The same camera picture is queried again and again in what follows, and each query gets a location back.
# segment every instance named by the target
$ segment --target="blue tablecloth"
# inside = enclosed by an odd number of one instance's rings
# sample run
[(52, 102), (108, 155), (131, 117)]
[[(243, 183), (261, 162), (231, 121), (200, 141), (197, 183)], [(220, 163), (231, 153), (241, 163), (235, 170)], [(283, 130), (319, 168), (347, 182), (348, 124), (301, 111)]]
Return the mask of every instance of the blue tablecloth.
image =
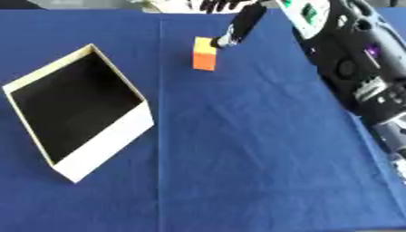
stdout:
[[(382, 10), (406, 36), (406, 9)], [(85, 44), (146, 95), (156, 126), (77, 185), (0, 101), (0, 230), (262, 232), (406, 227), (406, 188), (318, 80), (278, 10), (217, 70), (194, 36), (231, 15), (0, 12), (0, 84)]]

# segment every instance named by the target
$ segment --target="robotic hand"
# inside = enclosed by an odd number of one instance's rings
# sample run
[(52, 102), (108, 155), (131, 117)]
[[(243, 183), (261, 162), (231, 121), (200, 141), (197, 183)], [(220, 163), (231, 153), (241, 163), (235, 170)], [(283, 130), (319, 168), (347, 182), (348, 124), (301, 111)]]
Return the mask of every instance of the robotic hand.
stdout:
[[(346, 110), (359, 116), (406, 179), (406, 43), (363, 0), (275, 1), (321, 79)], [(243, 8), (211, 45), (242, 42), (266, 3)]]

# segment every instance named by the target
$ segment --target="cardboard box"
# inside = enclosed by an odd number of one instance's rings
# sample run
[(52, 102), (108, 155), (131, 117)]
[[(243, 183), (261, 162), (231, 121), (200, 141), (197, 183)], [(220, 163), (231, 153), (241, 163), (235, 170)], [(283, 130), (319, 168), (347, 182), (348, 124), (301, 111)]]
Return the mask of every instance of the cardboard box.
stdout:
[(75, 183), (153, 125), (147, 100), (93, 44), (3, 89), (48, 164)]

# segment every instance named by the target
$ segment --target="black cable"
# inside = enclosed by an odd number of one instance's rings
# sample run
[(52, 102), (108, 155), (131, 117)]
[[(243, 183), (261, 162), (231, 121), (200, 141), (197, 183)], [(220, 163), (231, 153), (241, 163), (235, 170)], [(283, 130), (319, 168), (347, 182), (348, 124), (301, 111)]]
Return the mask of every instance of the black cable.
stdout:
[(398, 5), (398, 3), (399, 3), (399, 0), (390, 0), (389, 6), (390, 6), (390, 7), (395, 7), (395, 6)]

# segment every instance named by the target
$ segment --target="metal part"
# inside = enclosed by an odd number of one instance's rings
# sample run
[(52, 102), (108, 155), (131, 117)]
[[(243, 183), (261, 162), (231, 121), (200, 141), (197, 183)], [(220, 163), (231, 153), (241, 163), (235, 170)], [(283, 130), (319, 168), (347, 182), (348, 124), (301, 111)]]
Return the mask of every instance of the metal part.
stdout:
[(388, 88), (388, 84), (380, 76), (377, 76), (361, 82), (361, 87), (355, 91), (354, 97), (358, 102), (365, 102), (386, 88)]

